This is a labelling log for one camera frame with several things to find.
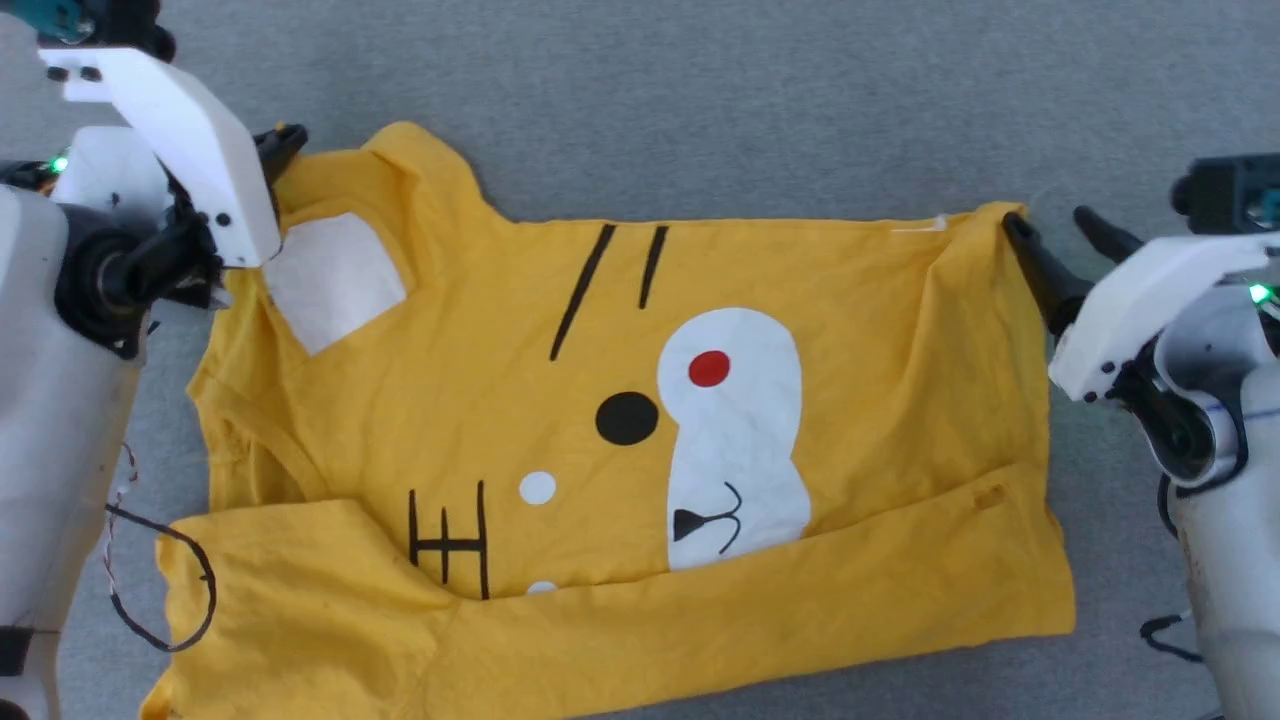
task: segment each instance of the green led light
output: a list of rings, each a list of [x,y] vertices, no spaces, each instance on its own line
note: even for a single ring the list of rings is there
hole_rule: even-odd
[[[1271,300],[1274,296],[1275,296],[1275,291],[1271,290],[1270,287],[1265,286],[1265,284],[1251,284],[1249,286],[1249,297],[1252,297],[1253,302],[1257,304],[1257,305],[1262,305],[1267,300]]]

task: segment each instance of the folded fabric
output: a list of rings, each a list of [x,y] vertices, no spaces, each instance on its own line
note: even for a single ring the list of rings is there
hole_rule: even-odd
[[[512,223],[397,124],[302,158],[191,384],[218,609],[143,717],[552,717],[1070,632],[997,204]],[[161,539],[175,635],[202,570]]]

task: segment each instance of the gray carpet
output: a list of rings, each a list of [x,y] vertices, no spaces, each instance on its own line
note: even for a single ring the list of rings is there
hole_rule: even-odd
[[[312,150],[413,120],[458,147],[518,219],[932,217],[1030,201],[1079,272],[1093,202],[1171,232],[1197,155],[1280,147],[1274,0],[168,0],[179,64],[251,128],[306,123]],[[41,158],[109,110],[68,106],[0,19],[0,155]],[[205,505],[183,386],[207,319],[164,309],[129,441],[132,507]],[[1139,623],[1187,606],[1156,471],[1132,423],[1055,396],[1051,502],[1079,591],[1074,635],[797,678],[622,717],[1194,719],[1208,676],[1148,651]],[[125,529],[128,601],[161,623],[151,538]],[[165,659],[81,584],[61,652],[68,717],[128,717]]]

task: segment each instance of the black stripe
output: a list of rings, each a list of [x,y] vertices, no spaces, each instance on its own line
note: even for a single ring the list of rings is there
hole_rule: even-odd
[[[449,511],[440,506],[440,584],[449,584]]]
[[[653,231],[653,242],[649,243],[649,259],[644,264],[644,281],[640,282],[640,309],[649,304],[649,287],[653,284],[653,275],[658,272],[658,259],[662,258],[662,246],[667,242],[667,225],[658,225]]]
[[[480,552],[484,550],[484,543],[475,538],[463,539],[449,539],[449,538],[431,538],[425,541],[417,541],[415,543],[417,550],[431,550],[443,552]]]
[[[480,600],[489,600],[489,530],[484,524],[484,480],[476,483],[476,529],[480,536]]]
[[[600,256],[604,255],[604,249],[609,246],[609,238],[613,237],[614,229],[616,225],[611,224],[600,228],[600,237],[595,240],[595,247],[586,256],[582,272],[577,275],[577,284],[573,286],[573,295],[568,299],[568,307],[564,309],[564,316],[561,318],[561,327],[556,331],[556,342],[552,343],[552,363],[559,357],[559,348],[561,345],[564,345],[564,336],[568,334],[568,327],[573,324],[573,315],[577,315],[577,309],[582,305],[586,288],[591,284],[591,275],[595,274],[595,266],[600,264]]]
[[[408,491],[408,561],[417,566],[417,492]]]

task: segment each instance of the white dot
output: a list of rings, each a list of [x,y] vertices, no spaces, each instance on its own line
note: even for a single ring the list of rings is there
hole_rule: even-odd
[[[538,470],[520,480],[520,497],[530,505],[547,505],[556,495],[556,478],[550,473]]]

